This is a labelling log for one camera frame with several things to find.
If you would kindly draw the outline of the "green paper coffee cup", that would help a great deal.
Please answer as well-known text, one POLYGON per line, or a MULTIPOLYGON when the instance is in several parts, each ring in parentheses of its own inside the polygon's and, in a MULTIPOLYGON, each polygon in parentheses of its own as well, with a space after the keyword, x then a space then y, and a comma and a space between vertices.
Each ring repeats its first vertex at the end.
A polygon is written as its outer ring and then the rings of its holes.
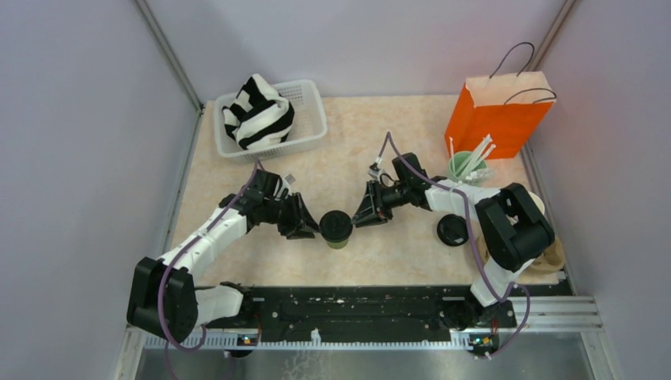
POLYGON ((343 249, 345 246, 347 246, 350 238, 345 237, 345 238, 329 238, 329 237, 324 237, 324 240, 327 243, 327 246, 331 249, 343 249))

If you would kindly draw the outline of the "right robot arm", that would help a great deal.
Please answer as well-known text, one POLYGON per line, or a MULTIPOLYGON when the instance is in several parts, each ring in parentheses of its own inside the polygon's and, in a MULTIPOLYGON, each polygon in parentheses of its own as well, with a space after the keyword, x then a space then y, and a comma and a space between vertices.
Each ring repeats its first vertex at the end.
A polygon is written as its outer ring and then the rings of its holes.
POLYGON ((508 297, 511 283, 555 242, 555 231, 522 184, 483 188, 430 178, 413 153, 392 164, 397 180, 391 185, 368 181, 352 225, 387 223, 393 209, 406 204, 461 217, 468 235, 477 222, 489 257, 476 260, 480 278, 470 287, 474 298, 464 304, 464 316, 474 326, 485 326, 496 315, 495 303, 508 297))

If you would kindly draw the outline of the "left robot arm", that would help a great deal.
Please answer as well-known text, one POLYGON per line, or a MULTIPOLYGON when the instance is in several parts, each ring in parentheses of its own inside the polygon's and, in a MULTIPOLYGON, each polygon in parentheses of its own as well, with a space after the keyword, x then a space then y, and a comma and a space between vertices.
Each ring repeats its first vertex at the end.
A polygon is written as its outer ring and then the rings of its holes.
POLYGON ((218 319, 239 328, 248 325, 254 307, 241 286, 198 288, 195 282, 232 243, 261 224, 276 226, 288 240, 320 233, 301 194, 292 192, 278 174, 256 167, 241 190, 222 199, 205 223, 176 248, 136 264, 127 323, 173 344, 218 319))

